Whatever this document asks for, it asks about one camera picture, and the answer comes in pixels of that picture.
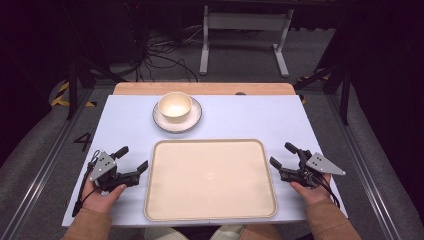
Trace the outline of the cream bowl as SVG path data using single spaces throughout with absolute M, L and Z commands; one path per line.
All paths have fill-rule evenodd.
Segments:
M 192 110 L 192 98 L 183 92 L 169 92 L 159 100 L 158 110 L 171 123 L 183 122 Z

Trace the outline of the person's left hand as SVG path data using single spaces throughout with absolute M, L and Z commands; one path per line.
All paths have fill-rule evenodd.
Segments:
M 102 191 L 96 185 L 87 180 L 82 193 L 82 207 L 97 213 L 108 215 L 113 204 L 119 199 L 121 194 L 126 190 L 127 186 L 121 184 L 112 192 L 103 195 Z

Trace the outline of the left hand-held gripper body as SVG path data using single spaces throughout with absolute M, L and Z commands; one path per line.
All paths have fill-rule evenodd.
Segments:
M 139 184 L 141 174 L 137 170 L 119 173 L 116 160 L 111 158 L 111 154 L 102 151 L 95 161 L 89 180 L 102 191 L 111 192 L 121 184 L 125 184 L 127 187 Z

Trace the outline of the wooden table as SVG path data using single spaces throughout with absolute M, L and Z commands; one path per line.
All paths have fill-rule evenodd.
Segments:
M 114 95 L 163 95 L 168 92 L 189 95 L 295 95 L 289 83 L 206 83 L 206 82 L 121 82 Z

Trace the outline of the beige rectangular tray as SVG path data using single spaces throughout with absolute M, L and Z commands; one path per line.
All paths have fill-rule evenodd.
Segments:
M 276 211 L 260 141 L 163 140 L 155 145 L 145 201 L 148 219 L 268 218 Z

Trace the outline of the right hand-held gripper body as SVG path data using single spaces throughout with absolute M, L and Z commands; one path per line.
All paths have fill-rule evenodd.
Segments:
M 344 176 L 346 172 L 320 153 L 298 150 L 299 169 L 279 168 L 280 178 L 286 182 L 297 182 L 303 187 L 318 187 L 324 174 Z

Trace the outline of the grey metal floor rail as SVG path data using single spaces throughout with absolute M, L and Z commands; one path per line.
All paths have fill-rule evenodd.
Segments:
M 359 146 L 354 139 L 352 131 L 343 121 L 339 113 L 339 104 L 335 96 L 325 96 L 332 114 L 337 120 L 337 124 L 341 129 L 344 139 L 347 141 L 348 147 L 353 155 L 353 164 L 359 176 L 362 186 L 366 192 L 367 198 L 371 204 L 374 214 L 382 228 L 386 240 L 401 240 L 401 236 L 395 226 L 390 213 L 384 203 L 380 191 L 378 190 L 375 181 L 372 178 L 371 172 L 365 163 L 365 159 L 359 149 Z
M 22 201 L 15 214 L 9 221 L 8 226 L 0 236 L 0 240 L 15 240 L 16 236 L 20 233 L 26 222 L 29 214 L 34 208 L 40 194 L 42 193 L 55 165 L 58 162 L 59 155 L 61 154 L 65 141 L 68 138 L 72 128 L 75 125 L 78 117 L 82 112 L 82 108 L 89 100 L 93 93 L 92 89 L 82 90 L 80 96 L 77 98 L 77 107 L 75 110 L 72 108 L 69 111 L 73 112 L 69 120 L 66 120 L 56 137 L 48 155 L 43 161 L 43 164 L 38 169 L 37 175 L 32 179 L 29 184 L 28 190 L 25 193 Z

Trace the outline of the grey metal stand frame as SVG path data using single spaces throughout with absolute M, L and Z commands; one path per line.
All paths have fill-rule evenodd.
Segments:
M 204 7 L 203 14 L 203 45 L 200 58 L 199 73 L 208 73 L 209 61 L 209 30 L 258 30 L 279 31 L 280 40 L 272 45 L 277 65 L 282 77 L 287 78 L 289 71 L 282 49 L 289 31 L 294 10 L 289 9 L 283 14 L 253 14 L 253 13 L 219 13 L 211 12 Z

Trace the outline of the person's legs in light trousers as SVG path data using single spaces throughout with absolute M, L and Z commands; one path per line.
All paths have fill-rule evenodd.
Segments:
M 141 240 L 282 240 L 273 225 L 147 228 Z

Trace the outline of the white table cover board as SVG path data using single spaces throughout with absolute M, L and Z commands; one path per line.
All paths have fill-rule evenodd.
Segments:
M 320 146 L 300 98 L 296 95 L 199 95 L 200 121 L 190 130 L 173 134 L 158 127 L 152 117 L 155 95 L 111 95 L 100 117 L 92 141 L 93 151 L 129 152 L 118 160 L 121 171 L 132 171 L 144 161 L 148 170 L 136 186 L 127 188 L 113 205 L 110 215 L 116 227 L 200 226 L 227 224 L 284 224 L 305 220 L 305 203 L 292 187 L 281 181 L 269 162 L 274 157 L 286 168 L 299 163 L 286 142 L 317 153 Z M 255 139 L 263 144 L 272 178 L 277 211 L 268 218 L 152 221 L 145 215 L 153 150 L 163 140 Z

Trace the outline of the black tripod stand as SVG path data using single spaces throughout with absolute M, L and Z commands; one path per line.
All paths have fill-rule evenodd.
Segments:
M 95 85 L 94 78 L 91 75 L 90 70 L 94 69 L 97 72 L 105 75 L 108 79 L 111 79 L 117 83 L 125 82 L 125 79 L 112 73 L 104 67 L 96 64 L 95 62 L 83 57 L 75 50 L 72 51 L 69 60 L 69 110 L 67 119 L 71 120 L 77 113 L 79 108 L 78 103 L 78 81 L 82 82 L 84 88 L 93 88 Z
M 322 91 L 327 95 L 334 95 L 338 88 L 341 88 L 339 114 L 342 122 L 348 124 L 348 105 L 351 84 L 351 74 L 345 65 L 335 65 L 329 68 L 331 73 L 326 76 L 328 80 L 322 87 Z

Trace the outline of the white round plate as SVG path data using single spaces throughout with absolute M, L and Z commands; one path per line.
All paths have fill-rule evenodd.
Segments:
M 202 117 L 202 107 L 195 98 L 192 98 L 192 108 L 190 112 L 183 121 L 179 123 L 167 120 L 165 116 L 160 113 L 158 105 L 154 106 L 152 117 L 155 124 L 161 129 L 171 133 L 182 133 L 190 130 L 200 121 Z

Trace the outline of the yellow black hazard tape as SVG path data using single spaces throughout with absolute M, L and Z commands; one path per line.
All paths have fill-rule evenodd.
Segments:
M 294 85 L 294 89 L 295 90 L 300 90 L 303 87 L 318 81 L 320 79 L 323 79 L 324 77 L 328 76 L 331 73 L 331 71 L 329 69 L 322 69 L 321 71 L 313 74 L 312 76 L 309 77 L 300 77 L 296 84 Z
M 57 94 L 53 98 L 51 105 L 52 106 L 70 106 L 70 102 L 64 99 L 65 92 L 69 89 L 69 81 L 65 80 L 61 87 L 59 88 Z

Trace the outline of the person's right hand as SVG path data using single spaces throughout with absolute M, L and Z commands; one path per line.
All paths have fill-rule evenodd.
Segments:
M 331 194 L 323 186 L 310 189 L 297 182 L 291 182 L 290 186 L 303 198 L 307 206 L 331 198 Z

